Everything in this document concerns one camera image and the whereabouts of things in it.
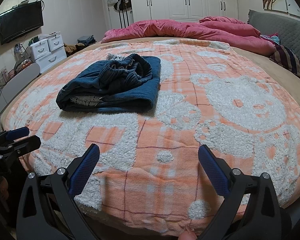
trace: folded blue clothing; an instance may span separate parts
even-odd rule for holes
[[[59,91],[56,102],[64,111],[146,112],[158,96],[160,63],[138,54],[95,62]]]

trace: white drawer unit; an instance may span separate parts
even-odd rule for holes
[[[43,73],[66,57],[65,48],[62,46],[61,48],[56,49],[53,52],[49,52],[47,55],[37,59],[35,62],[40,66],[40,73]]]
[[[55,49],[62,47],[63,46],[62,36],[59,34],[51,38],[48,38],[48,44],[49,44],[50,51],[54,51]]]
[[[50,52],[49,45],[48,45],[48,39],[43,39],[34,44],[31,44],[28,47],[28,50],[30,51],[32,61],[35,61],[36,59],[38,59],[44,55],[47,55]]]

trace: pink comforter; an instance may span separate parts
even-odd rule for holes
[[[260,32],[249,24],[218,21],[180,23],[173,20],[146,20],[131,24],[125,29],[109,30],[101,43],[146,37],[179,37],[226,42],[263,56],[274,53],[274,45],[259,38]]]

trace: cabinet handle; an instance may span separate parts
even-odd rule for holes
[[[49,62],[54,62],[57,59],[57,56],[54,56],[54,59],[49,59]]]

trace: wall-mounted tv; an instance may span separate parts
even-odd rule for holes
[[[41,1],[27,3],[0,14],[0,43],[8,43],[43,26]]]

